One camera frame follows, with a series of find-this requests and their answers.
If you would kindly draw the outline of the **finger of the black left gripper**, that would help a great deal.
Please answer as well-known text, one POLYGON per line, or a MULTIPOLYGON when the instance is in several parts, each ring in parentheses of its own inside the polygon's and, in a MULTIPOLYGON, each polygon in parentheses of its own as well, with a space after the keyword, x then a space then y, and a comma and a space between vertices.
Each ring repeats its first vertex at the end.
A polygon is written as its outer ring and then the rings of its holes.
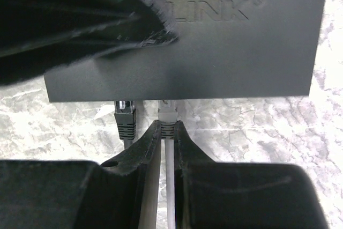
POLYGON ((1 84, 177 37, 165 0, 1 0, 1 84))

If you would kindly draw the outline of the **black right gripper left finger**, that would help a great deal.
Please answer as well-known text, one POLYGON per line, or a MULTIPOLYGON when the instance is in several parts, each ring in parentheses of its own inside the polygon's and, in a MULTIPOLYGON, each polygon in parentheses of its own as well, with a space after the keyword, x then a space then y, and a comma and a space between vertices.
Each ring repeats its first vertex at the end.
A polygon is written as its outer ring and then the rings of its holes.
POLYGON ((1 161, 1 228, 155 228, 161 123, 93 161, 1 161))

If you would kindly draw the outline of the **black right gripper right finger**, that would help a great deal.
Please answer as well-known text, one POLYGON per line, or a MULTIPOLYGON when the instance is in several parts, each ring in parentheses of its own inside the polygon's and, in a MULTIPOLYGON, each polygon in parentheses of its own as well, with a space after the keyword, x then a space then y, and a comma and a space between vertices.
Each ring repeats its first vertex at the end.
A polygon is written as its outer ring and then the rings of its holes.
POLYGON ((177 228, 327 228, 307 173, 293 164, 216 162, 174 129, 177 228))

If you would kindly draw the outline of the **black network switch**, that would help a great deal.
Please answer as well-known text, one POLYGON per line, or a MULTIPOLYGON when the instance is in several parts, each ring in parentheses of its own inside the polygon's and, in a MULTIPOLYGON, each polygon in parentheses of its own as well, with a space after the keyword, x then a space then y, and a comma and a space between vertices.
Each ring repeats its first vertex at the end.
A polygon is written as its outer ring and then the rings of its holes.
POLYGON ((179 38, 56 69, 51 102, 308 95, 325 0, 167 0, 179 38))

